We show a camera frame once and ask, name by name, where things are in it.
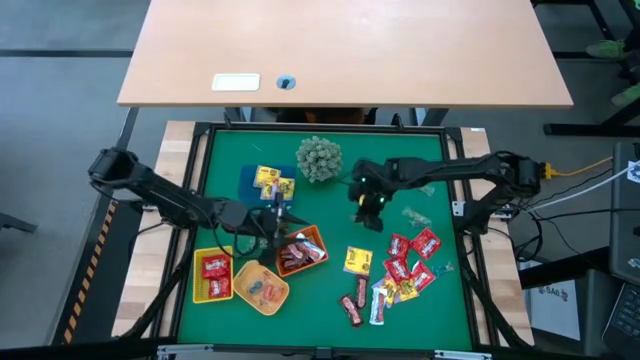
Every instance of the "wooden desk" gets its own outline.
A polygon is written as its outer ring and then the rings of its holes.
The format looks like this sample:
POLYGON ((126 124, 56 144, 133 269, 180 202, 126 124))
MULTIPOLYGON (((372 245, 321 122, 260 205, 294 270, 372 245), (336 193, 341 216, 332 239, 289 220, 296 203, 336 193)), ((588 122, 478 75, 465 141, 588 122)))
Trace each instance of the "wooden desk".
POLYGON ((529 0, 153 0, 118 103, 573 105, 529 0), (260 88, 212 91, 219 73, 260 88))
MULTIPOLYGON (((158 174, 179 185, 182 184, 185 175, 184 170, 191 147, 193 129, 193 122, 169 122, 155 167, 158 174)), ((480 156, 489 152, 484 129, 465 128, 462 129, 462 135, 464 151, 467 156, 480 156)), ((198 185, 197 179, 201 171, 205 148, 204 140, 203 137, 198 144, 198 160, 195 162, 193 171, 193 179, 195 180, 191 183, 193 189, 198 185)), ((450 142, 450 152, 452 157, 456 157, 457 153, 452 141, 450 142)), ((471 187, 474 197, 480 198, 491 189, 492 185, 483 180, 475 180, 471 182, 471 187)), ((146 213, 143 215, 140 227, 147 227, 157 222, 159 222, 157 213, 146 213)), ((490 226, 508 231, 506 225, 497 220, 492 220, 490 226)), ((164 226, 138 237, 112 331, 114 336, 127 331, 157 294, 170 235, 170 228, 164 226)), ((182 243, 178 246, 176 259, 181 257, 186 235, 186 231, 181 234, 182 243)), ((492 298, 518 334, 533 344, 533 336, 509 239, 499 233, 490 232, 482 236, 482 242, 492 298)), ((470 260, 472 266, 475 266, 472 257, 470 260)), ((484 312, 477 298, 475 300, 474 306, 480 340, 482 343, 488 344, 484 312)), ((172 294, 165 306, 160 329, 161 335, 168 335, 174 302, 175 297, 172 294)))

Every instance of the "laptop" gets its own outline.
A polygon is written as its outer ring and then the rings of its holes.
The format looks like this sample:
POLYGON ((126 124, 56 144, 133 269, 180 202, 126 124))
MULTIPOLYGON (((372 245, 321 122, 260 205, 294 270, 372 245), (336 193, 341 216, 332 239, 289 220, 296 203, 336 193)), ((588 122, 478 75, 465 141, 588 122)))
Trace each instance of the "laptop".
MULTIPOLYGON (((613 172, 640 160, 640 144, 618 143, 614 148, 613 172)), ((640 166, 613 181, 612 208, 640 208, 640 166)), ((611 274, 625 281, 609 322, 604 343, 625 359, 640 358, 640 212, 611 213, 611 274)))

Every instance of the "orange bowl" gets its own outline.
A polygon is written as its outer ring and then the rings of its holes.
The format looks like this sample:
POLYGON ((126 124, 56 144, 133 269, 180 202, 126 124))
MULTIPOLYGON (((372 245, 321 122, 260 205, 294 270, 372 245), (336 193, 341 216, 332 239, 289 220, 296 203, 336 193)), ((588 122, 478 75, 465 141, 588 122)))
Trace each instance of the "orange bowl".
POLYGON ((300 272, 302 270, 306 270, 312 266, 316 266, 320 263, 323 263, 327 260, 329 260, 329 251, 327 251, 327 247, 324 246, 324 241, 322 241, 322 236, 320 236, 320 231, 318 231, 318 227, 315 225, 311 225, 309 227, 306 227, 304 229, 300 229, 296 232, 292 232, 291 234, 288 234, 286 237, 287 238, 295 238, 296 235, 298 235, 299 233, 304 234, 309 241, 311 241, 312 243, 314 243, 315 245, 317 245, 319 248, 321 248, 322 250, 324 250, 325 254, 324 257, 318 261, 312 262, 311 264, 307 264, 307 265, 303 265, 297 269, 293 269, 293 270, 286 270, 283 266, 283 260, 280 257, 280 253, 282 252, 282 250, 284 249, 280 249, 280 251, 278 251, 278 256, 276 257, 276 267, 278 268, 278 274, 280 275, 280 277, 287 277, 289 275, 293 275, 297 272, 300 272))

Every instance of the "yellow snack package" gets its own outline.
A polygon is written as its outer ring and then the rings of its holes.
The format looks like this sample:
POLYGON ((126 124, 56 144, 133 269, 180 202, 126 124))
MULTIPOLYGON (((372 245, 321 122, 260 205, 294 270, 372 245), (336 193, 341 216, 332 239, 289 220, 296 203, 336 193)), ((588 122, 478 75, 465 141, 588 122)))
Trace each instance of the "yellow snack package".
POLYGON ((284 200, 293 199, 293 189, 296 185, 294 179, 280 178, 278 179, 278 191, 283 194, 284 200))
POLYGON ((280 170, 258 165, 256 177, 253 179, 254 187, 262 187, 265 184, 273 184, 280 177, 280 170))
POLYGON ((369 275, 373 252, 352 246, 347 248, 347 258, 344 260, 344 271, 358 275, 369 275))

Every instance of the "green table mat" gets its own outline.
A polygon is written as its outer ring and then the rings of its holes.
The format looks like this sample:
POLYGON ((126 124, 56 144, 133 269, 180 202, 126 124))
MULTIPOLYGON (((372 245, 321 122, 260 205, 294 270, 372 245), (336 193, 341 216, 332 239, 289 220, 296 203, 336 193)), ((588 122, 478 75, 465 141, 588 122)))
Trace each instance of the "green table mat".
MULTIPOLYGON (((301 132, 217 131, 205 195, 237 198, 240 169, 247 164, 295 166, 295 152, 300 141, 312 135, 301 132)), ((341 145, 343 173, 363 157, 379 163, 387 158, 405 156, 442 159, 438 136, 351 133, 322 133, 319 136, 341 145)), ((190 272, 178 333, 179 343, 470 350, 447 185, 444 182, 431 185, 435 188, 432 196, 418 190, 396 193, 381 214, 384 231, 377 233, 352 222, 357 205, 348 201, 346 185, 310 184, 298 170, 291 212, 318 226, 329 260, 286 277, 291 291, 282 308, 273 316, 258 313, 237 294, 229 301, 194 304, 193 274, 190 272), (391 233, 413 238, 420 231, 401 214, 406 206, 429 217, 433 231, 442 240, 442 247, 425 264, 433 269, 451 261, 456 270, 437 278, 418 298, 385 309, 383 326, 368 323, 369 289, 367 306, 361 310, 366 323, 360 328, 353 328, 338 303, 340 296, 355 293, 355 275, 343 271, 347 247, 373 251, 370 284, 381 279, 386 272, 382 261, 389 258, 386 250, 391 233)), ((222 230, 217 233, 223 245, 232 243, 231 235, 222 230)), ((215 246, 211 231, 200 229, 196 249, 215 246)), ((419 256, 411 251, 409 267, 418 259, 419 256)), ((234 271, 237 272, 244 262, 236 260, 234 271)))

